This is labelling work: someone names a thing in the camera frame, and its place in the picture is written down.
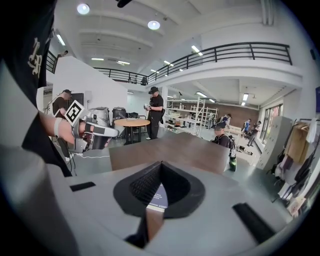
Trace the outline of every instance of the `blue shirt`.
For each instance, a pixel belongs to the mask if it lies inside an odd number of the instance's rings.
[[[244,127],[244,130],[247,132],[248,129],[249,129],[249,125],[250,123],[248,121],[245,122],[245,127]]]

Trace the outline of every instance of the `round wooden table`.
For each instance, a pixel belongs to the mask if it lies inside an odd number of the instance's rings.
[[[141,127],[147,126],[148,124],[150,124],[150,121],[145,119],[140,119],[140,118],[133,121],[128,121],[127,119],[119,119],[119,120],[115,120],[114,123],[117,126],[125,127],[125,144],[124,145],[128,145],[136,142],[141,142]],[[128,127],[130,127],[130,142],[128,140],[128,134],[129,134]],[[139,138],[138,141],[134,141],[133,127],[138,127],[138,138]]]

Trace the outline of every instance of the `brown wall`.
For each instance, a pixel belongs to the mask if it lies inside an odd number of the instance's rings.
[[[174,103],[174,107],[178,107],[179,103]],[[191,106],[197,105],[196,103],[184,103],[185,109],[190,110]],[[239,106],[226,106],[220,104],[205,104],[205,107],[209,109],[218,109],[218,118],[231,114],[232,118],[230,121],[231,126],[243,127],[244,122],[248,119],[251,119],[251,127],[254,123],[258,122],[259,111],[254,109],[249,109]]]

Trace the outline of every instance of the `railing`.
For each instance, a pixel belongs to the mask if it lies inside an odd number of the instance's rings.
[[[226,59],[271,59],[292,65],[289,45],[272,42],[239,42],[220,45],[201,50],[177,59],[148,76],[148,83],[173,73],[192,67],[201,66],[207,62],[218,62]]]
[[[148,84],[148,76],[143,74],[103,67],[95,67],[95,69],[117,82],[131,83],[142,86]]]
[[[48,51],[48,55],[46,58],[46,70],[54,74],[56,70],[57,60],[57,57],[54,56],[51,51]]]

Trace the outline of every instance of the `window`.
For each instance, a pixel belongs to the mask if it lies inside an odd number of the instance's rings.
[[[278,106],[274,106],[265,110],[262,131],[260,135],[260,139],[263,144],[266,144],[265,139],[269,136],[274,117],[282,116],[283,113],[284,113],[283,104],[280,104]]]

